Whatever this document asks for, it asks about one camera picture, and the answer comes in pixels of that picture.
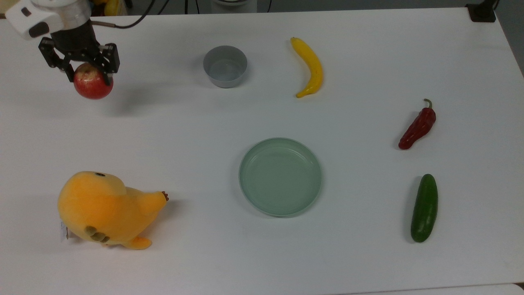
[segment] gray bowl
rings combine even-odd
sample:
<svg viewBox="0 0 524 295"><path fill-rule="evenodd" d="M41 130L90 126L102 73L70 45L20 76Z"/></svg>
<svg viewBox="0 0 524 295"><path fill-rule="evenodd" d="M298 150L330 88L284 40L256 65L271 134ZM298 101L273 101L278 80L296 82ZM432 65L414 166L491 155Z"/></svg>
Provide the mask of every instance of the gray bowl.
<svg viewBox="0 0 524 295"><path fill-rule="evenodd" d="M242 82L247 58L238 48L224 45L211 49L204 57L204 71L213 84L221 88L235 87Z"/></svg>

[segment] green cucumber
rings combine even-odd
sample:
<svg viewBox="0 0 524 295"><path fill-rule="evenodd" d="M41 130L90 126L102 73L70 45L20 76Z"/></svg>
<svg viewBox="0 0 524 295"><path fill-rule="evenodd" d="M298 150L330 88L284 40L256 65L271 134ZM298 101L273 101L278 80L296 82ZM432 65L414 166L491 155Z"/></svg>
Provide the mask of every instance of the green cucumber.
<svg viewBox="0 0 524 295"><path fill-rule="evenodd" d="M438 204L439 194L436 190L435 178L431 174L426 174L420 181L411 219L411 237L415 242L422 243L431 234Z"/></svg>

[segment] stuffed animal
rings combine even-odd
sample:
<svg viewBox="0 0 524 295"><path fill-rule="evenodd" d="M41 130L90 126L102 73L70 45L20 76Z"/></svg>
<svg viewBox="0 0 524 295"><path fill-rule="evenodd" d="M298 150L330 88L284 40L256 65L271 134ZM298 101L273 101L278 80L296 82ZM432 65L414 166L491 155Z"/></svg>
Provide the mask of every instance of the stuffed animal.
<svg viewBox="0 0 524 295"><path fill-rule="evenodd" d="M143 193L116 176L84 171L73 175L58 197L60 218L77 236L102 245L142 250L151 241L139 237L166 205L166 192Z"/></svg>

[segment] light green plate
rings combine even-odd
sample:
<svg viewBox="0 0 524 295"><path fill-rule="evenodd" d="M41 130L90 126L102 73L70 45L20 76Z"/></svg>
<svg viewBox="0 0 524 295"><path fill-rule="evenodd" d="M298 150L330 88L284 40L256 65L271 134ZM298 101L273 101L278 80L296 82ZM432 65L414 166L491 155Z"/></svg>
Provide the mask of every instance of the light green plate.
<svg viewBox="0 0 524 295"><path fill-rule="evenodd" d="M257 209L284 217L304 211L315 201L322 173L307 147L291 139L273 138L247 152L240 164L239 181Z"/></svg>

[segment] apple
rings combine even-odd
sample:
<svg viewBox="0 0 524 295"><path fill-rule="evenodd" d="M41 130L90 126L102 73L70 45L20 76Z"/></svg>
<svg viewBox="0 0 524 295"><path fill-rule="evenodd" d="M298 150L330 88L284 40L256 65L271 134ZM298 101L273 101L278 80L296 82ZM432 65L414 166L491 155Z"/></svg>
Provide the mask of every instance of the apple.
<svg viewBox="0 0 524 295"><path fill-rule="evenodd" d="M113 78L109 78L109 80L111 84L107 86L102 73L85 62L74 71L73 84L81 96L89 99L101 99L106 97L113 89Z"/></svg>

